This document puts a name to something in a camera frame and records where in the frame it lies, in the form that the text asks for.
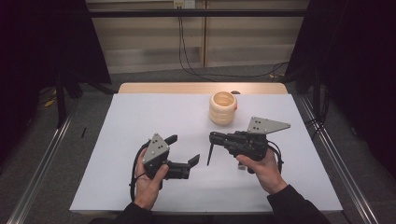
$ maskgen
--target black sleeve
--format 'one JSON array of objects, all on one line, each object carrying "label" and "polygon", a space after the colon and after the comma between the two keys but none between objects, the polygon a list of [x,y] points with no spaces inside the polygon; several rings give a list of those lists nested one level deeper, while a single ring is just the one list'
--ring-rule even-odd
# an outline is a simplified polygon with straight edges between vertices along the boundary
[{"label": "black sleeve", "polygon": [[111,224],[149,224],[151,217],[151,211],[141,208],[134,203],[130,203]]},{"label": "black sleeve", "polygon": [[291,185],[267,198],[279,224],[330,224],[330,221]]}]

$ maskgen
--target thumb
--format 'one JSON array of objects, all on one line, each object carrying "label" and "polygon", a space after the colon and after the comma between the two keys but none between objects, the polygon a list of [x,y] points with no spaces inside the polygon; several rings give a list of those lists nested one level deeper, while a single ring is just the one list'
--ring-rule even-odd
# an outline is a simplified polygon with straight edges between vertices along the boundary
[{"label": "thumb", "polygon": [[238,161],[240,161],[243,165],[254,170],[255,161],[253,161],[251,158],[244,156],[244,155],[238,155],[238,156],[236,156],[236,159]]},{"label": "thumb", "polygon": [[155,174],[154,178],[152,179],[153,184],[160,184],[160,182],[163,180],[163,178],[166,176],[168,173],[169,166],[164,164],[160,167],[160,169],[157,171],[157,174]]}]

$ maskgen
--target wall outlet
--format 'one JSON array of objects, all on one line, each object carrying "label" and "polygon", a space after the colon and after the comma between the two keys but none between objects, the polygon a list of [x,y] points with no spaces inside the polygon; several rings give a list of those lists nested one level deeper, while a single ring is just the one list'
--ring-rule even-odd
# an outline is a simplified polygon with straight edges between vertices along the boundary
[{"label": "wall outlet", "polygon": [[186,9],[195,9],[195,0],[184,0],[184,7]]},{"label": "wall outlet", "polygon": [[174,0],[174,9],[184,8],[184,0]]}]

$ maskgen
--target hand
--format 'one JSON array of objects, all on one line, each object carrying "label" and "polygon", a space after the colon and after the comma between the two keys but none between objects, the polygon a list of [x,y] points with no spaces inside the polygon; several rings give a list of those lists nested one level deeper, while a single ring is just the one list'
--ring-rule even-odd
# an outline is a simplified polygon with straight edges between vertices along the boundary
[{"label": "hand", "polygon": [[162,165],[152,180],[146,175],[143,175],[145,173],[145,168],[143,167],[142,160],[146,150],[146,148],[143,149],[139,155],[139,158],[137,159],[135,177],[140,175],[142,176],[136,180],[136,196],[134,203],[141,208],[151,210],[155,201],[157,201],[158,192],[160,191],[160,183],[166,176],[169,167],[166,164]]},{"label": "hand", "polygon": [[267,149],[262,161],[254,161],[244,155],[238,155],[236,159],[256,173],[262,188],[269,194],[278,193],[288,185],[277,169],[275,153],[271,149]]}]

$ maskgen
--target white paper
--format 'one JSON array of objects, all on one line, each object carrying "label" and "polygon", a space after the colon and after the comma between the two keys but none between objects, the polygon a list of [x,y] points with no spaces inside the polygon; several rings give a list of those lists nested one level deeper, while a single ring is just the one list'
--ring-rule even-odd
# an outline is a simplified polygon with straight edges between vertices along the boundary
[{"label": "white paper", "polygon": [[170,161],[184,163],[197,154],[201,159],[189,179],[163,181],[153,211],[271,212],[268,194],[257,177],[238,170],[237,160],[224,147],[214,147],[206,166],[210,132],[246,131],[252,116],[290,123],[289,129],[267,135],[282,152],[282,176],[319,210],[342,210],[291,95],[236,97],[234,121],[221,127],[208,117],[209,94],[114,95],[70,210],[122,211],[131,202],[129,183],[136,152],[158,133],[162,138],[178,135]]}]

